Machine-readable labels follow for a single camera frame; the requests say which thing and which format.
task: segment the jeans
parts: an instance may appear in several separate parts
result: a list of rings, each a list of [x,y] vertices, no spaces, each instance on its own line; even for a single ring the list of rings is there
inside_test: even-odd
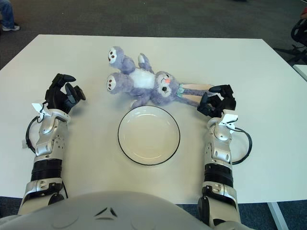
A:
[[[0,12],[2,14],[2,25],[6,28],[14,28],[14,15],[12,4],[9,0],[0,0]]]

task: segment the shoe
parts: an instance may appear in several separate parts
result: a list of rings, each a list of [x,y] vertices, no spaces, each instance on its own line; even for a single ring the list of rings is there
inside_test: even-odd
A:
[[[13,30],[13,31],[17,31],[17,30],[20,30],[20,26],[19,25],[17,25],[17,24],[15,24],[14,25],[14,28],[7,28],[7,27],[5,27],[4,25],[2,26],[2,30],[3,31],[10,31],[10,30]]]

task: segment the plush toy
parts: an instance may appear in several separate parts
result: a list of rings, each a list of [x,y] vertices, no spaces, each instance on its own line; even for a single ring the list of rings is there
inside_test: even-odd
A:
[[[174,76],[165,71],[154,73],[148,58],[140,54],[139,68],[133,60],[118,47],[112,47],[108,53],[108,60],[112,67],[120,70],[107,78],[106,88],[112,93],[127,92],[136,97],[131,108],[146,105],[149,100],[154,104],[167,104],[173,100],[198,106],[201,97],[208,93],[212,85],[182,84]]]

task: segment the black chair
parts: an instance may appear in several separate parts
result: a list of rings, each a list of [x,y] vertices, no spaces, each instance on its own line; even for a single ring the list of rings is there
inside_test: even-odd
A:
[[[305,47],[305,49],[303,51],[300,51],[299,48],[303,48],[303,47],[297,47],[295,45],[292,45],[293,49],[290,49],[290,50],[279,49],[279,48],[274,48],[274,50],[279,51],[279,52],[283,52],[283,53],[286,53],[286,54],[294,55],[295,57],[287,60],[287,62],[290,65],[294,65],[299,60],[303,60],[303,62],[305,62],[307,64],[307,57],[306,57],[306,53],[307,53],[307,47],[306,47],[307,46],[307,20],[306,19],[301,19],[296,23],[296,25],[293,27],[293,29],[291,31],[291,37],[296,42],[303,44],[304,45],[303,47]]]

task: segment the gray carpet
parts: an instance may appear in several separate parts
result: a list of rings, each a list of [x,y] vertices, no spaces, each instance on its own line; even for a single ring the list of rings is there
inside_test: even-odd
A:
[[[262,38],[271,47],[290,49],[290,31],[307,7],[299,0],[11,1],[21,30],[1,33],[0,69],[38,34]],[[20,201],[0,197],[0,217],[16,214]],[[279,204],[289,229],[306,229],[307,201]],[[195,205],[180,206],[196,215]],[[247,226],[276,229],[267,204],[239,208]]]

